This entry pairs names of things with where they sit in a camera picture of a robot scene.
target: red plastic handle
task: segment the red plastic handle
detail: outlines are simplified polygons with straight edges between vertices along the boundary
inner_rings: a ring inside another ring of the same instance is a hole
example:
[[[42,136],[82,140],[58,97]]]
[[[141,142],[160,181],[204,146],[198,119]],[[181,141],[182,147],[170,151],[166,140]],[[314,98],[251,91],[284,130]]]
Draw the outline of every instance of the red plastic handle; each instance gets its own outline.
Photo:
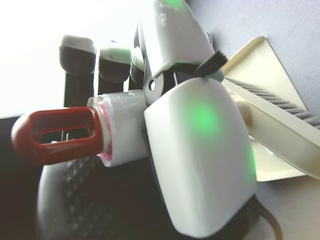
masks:
[[[50,132],[86,129],[89,137],[55,143],[39,143]],[[11,131],[15,151],[37,165],[50,165],[99,154],[103,136],[99,115],[93,107],[36,111],[21,116]]]

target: gray surface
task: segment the gray surface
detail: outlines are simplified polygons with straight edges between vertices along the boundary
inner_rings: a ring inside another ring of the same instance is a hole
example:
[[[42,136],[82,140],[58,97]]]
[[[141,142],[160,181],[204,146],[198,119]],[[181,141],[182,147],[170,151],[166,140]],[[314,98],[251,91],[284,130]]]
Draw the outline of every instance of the gray surface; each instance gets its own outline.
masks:
[[[320,1],[191,0],[214,47],[227,57],[258,36],[268,38],[307,108],[320,116]]]
[[[214,48],[228,57],[252,38],[267,37],[308,109],[320,116],[320,1],[191,0],[189,5],[213,35]],[[284,239],[319,239],[319,181],[302,176],[260,182],[257,195],[278,219]],[[256,230],[259,239],[270,239],[263,226]]]

